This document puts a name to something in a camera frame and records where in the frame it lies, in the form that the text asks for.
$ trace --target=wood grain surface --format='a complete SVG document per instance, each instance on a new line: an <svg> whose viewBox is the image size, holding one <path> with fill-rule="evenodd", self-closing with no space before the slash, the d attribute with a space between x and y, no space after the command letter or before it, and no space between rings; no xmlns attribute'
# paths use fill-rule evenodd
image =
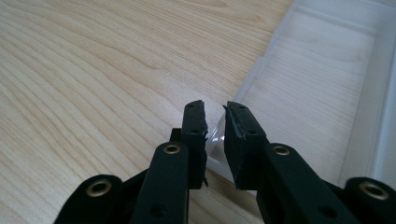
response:
<svg viewBox="0 0 396 224"><path fill-rule="evenodd" d="M0 1L0 223L51 223L85 179L149 167L205 101L213 130L291 0ZM208 171L190 223L261 223Z"/></svg>

